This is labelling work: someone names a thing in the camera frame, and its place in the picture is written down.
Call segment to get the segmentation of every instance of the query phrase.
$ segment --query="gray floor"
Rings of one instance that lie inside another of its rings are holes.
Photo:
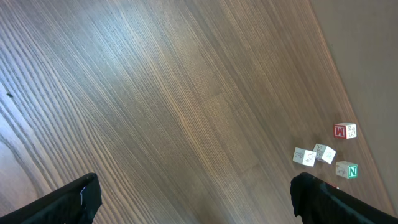
[[[398,1],[312,5],[398,213]]]

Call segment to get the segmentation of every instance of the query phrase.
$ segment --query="wooden surface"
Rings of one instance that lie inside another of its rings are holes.
[[[96,172],[96,223],[300,223],[303,171],[394,214],[307,0],[0,0],[0,44],[0,215]]]

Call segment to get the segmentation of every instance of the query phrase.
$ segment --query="white cube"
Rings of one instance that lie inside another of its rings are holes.
[[[306,166],[313,166],[313,164],[315,163],[316,156],[317,156],[316,152],[312,152],[301,148],[295,148],[293,161]]]
[[[353,123],[340,123],[340,124],[335,124],[334,128],[334,136],[335,138],[340,138],[340,139],[350,139],[350,138],[355,138],[356,137],[356,124]]]
[[[352,162],[336,162],[336,175],[347,179],[358,177],[358,165]]]
[[[331,147],[322,144],[316,144],[313,148],[313,152],[317,153],[317,160],[327,162],[329,164],[331,164],[336,154],[336,151]]]

